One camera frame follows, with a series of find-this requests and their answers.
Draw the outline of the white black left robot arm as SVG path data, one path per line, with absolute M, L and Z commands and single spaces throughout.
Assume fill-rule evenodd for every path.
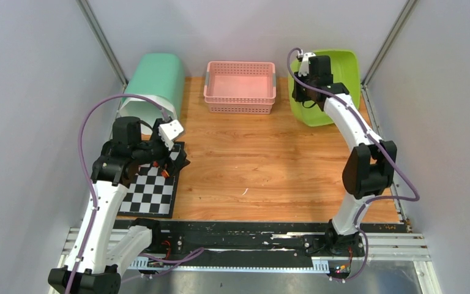
M 178 119 L 158 118 L 143 140 L 145 124 L 135 116 L 120 117 L 88 176 L 90 201 L 65 264 L 51 269 L 48 284 L 58 293 L 118 293 L 129 265 L 142 251 L 158 252 L 163 245 L 159 222 L 136 219 L 111 250 L 107 248 L 116 215 L 143 165 L 158 168 L 167 178 L 190 162 L 184 150 L 172 157 L 176 140 L 185 130 Z

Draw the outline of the pink perforated plastic basket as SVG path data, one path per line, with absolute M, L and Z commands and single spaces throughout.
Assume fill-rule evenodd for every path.
M 268 115 L 277 95 L 272 62 L 211 61 L 204 101 L 211 113 Z

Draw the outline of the large lime green tub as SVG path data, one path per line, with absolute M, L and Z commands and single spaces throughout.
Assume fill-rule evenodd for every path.
M 330 57 L 331 72 L 335 82 L 342 82 L 349 90 L 349 95 L 355 107 L 360 104 L 360 69 L 359 62 L 353 51 L 343 49 L 321 49 L 314 50 L 315 55 L 326 55 Z M 294 79 L 288 77 L 289 105 L 293 116 L 301 123 L 309 127 L 326 126 L 333 121 L 323 113 L 319 107 L 310 108 L 312 103 L 303 106 L 296 102 L 293 97 Z

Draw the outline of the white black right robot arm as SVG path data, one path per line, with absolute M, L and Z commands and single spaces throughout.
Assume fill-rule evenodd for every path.
M 334 80 L 329 56 L 300 52 L 297 60 L 299 68 L 291 72 L 293 99 L 302 104 L 312 102 L 325 113 L 350 151 L 342 171 L 346 193 L 340 209 L 329 221 L 321 246 L 338 256 L 361 243 L 358 229 L 370 200 L 392 184 L 394 168 L 389 161 L 395 160 L 397 147 L 392 141 L 382 140 L 370 128 L 354 105 L 348 88 Z

